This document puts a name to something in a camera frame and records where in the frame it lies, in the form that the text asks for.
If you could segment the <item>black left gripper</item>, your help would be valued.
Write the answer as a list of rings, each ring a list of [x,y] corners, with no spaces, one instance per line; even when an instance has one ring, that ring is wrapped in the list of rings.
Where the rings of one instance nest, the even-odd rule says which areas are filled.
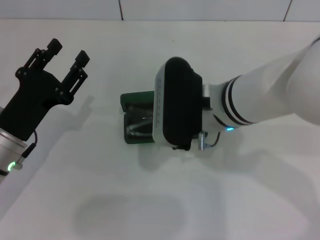
[[[61,43],[53,38],[47,49],[37,48],[24,67],[16,71],[19,88],[0,114],[2,130],[26,141],[52,107],[70,105],[74,100],[75,93],[88,77],[84,67],[90,58],[81,50],[66,77],[59,81],[43,69],[62,47]]]

